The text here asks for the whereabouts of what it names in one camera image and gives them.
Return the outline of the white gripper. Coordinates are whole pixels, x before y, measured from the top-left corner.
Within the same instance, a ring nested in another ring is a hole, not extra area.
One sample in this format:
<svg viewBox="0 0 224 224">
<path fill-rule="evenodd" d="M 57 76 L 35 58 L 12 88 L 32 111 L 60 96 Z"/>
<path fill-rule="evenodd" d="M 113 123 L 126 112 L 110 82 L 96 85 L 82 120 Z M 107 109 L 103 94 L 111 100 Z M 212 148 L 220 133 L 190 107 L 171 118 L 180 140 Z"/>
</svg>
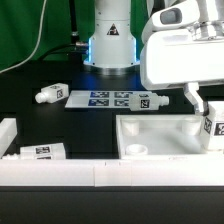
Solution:
<svg viewBox="0 0 224 224">
<path fill-rule="evenodd" d="M 140 78 L 148 90 L 180 88 L 197 116 L 208 103 L 199 85 L 224 83 L 224 0 L 164 0 L 146 23 Z"/>
</svg>

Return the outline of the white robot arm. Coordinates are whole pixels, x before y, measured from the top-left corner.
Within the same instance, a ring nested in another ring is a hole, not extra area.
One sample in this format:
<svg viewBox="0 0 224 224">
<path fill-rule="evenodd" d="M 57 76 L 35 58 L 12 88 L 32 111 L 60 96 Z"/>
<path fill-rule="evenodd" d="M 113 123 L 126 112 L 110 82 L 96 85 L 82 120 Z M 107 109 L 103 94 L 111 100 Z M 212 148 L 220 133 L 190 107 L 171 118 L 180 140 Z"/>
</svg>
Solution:
<svg viewBox="0 0 224 224">
<path fill-rule="evenodd" d="M 201 86 L 224 84 L 224 0 L 146 0 L 149 20 L 136 53 L 131 0 L 94 0 L 95 32 L 84 65 L 105 75 L 140 68 L 147 90 L 182 88 L 197 115 Z"/>
</svg>

